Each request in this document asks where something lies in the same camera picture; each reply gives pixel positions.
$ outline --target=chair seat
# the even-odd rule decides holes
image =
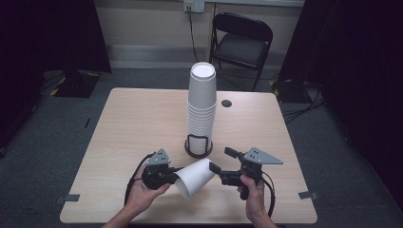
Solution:
[[[260,40],[227,33],[222,37],[213,57],[241,67],[258,69],[267,57],[267,44]]]

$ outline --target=black object on floor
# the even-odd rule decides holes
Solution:
[[[291,81],[272,81],[270,86],[279,103],[312,103],[311,97],[303,85],[293,84]]]
[[[51,92],[54,97],[89,98],[100,74],[74,72],[63,77]]]

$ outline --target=chair backrest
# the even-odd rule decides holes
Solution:
[[[213,29],[269,43],[273,40],[273,31],[264,22],[230,12],[217,14],[213,19]]]

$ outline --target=person's right hand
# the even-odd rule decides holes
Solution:
[[[259,181],[255,184],[253,179],[246,177],[245,175],[240,176],[240,180],[249,189],[248,200],[246,201],[246,216],[252,221],[256,228],[262,227],[277,227],[276,224],[267,215],[266,209],[264,207],[264,183]]]

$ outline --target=chair leg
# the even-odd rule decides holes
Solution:
[[[263,66],[261,68],[259,68],[258,75],[256,76],[255,82],[252,87],[252,92],[255,92],[256,85],[258,84],[258,81],[260,80],[260,74],[262,71],[263,71]]]

